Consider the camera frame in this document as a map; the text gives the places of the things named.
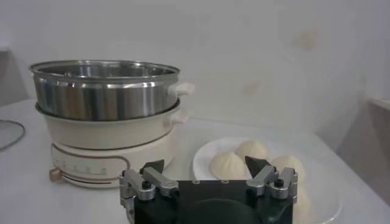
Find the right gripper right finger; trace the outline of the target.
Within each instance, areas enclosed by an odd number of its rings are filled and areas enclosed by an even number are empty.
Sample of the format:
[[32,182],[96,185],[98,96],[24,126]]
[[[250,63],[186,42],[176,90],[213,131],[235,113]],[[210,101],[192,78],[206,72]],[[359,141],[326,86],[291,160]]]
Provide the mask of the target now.
[[245,163],[251,179],[246,181],[247,186],[259,197],[266,189],[276,200],[292,199],[297,202],[298,173],[291,167],[285,167],[281,172],[266,159],[257,159],[245,156]]

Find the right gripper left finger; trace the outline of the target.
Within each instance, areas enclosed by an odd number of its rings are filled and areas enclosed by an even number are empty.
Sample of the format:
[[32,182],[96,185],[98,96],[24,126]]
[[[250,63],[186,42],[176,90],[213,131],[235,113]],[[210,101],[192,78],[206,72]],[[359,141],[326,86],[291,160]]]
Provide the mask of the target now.
[[176,199],[180,195],[179,182],[166,178],[163,174],[163,159],[146,163],[139,172],[123,170],[119,177],[120,204],[126,210],[129,223],[135,223],[135,200],[152,201],[157,192],[166,198]]

